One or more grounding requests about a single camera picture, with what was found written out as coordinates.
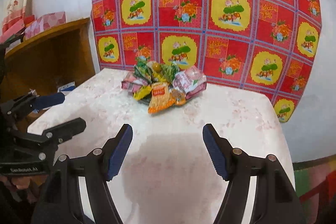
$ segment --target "metal bolt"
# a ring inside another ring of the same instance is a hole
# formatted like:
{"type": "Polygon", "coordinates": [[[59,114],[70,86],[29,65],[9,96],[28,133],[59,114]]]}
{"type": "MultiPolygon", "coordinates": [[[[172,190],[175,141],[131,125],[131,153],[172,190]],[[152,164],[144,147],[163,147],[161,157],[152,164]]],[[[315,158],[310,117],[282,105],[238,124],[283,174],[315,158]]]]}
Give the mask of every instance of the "metal bolt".
{"type": "Polygon", "coordinates": [[[241,150],[240,148],[234,148],[234,149],[232,150],[232,152],[233,152],[234,154],[236,154],[236,155],[240,155],[241,153],[243,153],[242,150],[241,150]]]}
{"type": "Polygon", "coordinates": [[[59,161],[65,161],[67,159],[67,155],[61,155],[58,157],[59,161]]]}
{"type": "Polygon", "coordinates": [[[46,158],[45,153],[39,153],[40,160],[45,160],[45,158],[46,158]]]}
{"type": "Polygon", "coordinates": [[[271,154],[271,155],[268,155],[268,159],[269,159],[270,161],[276,161],[276,160],[277,160],[277,157],[271,154]]]}
{"type": "Polygon", "coordinates": [[[97,156],[97,155],[100,155],[102,152],[103,152],[103,150],[101,150],[100,148],[96,148],[96,149],[93,151],[93,154],[97,156]]]}

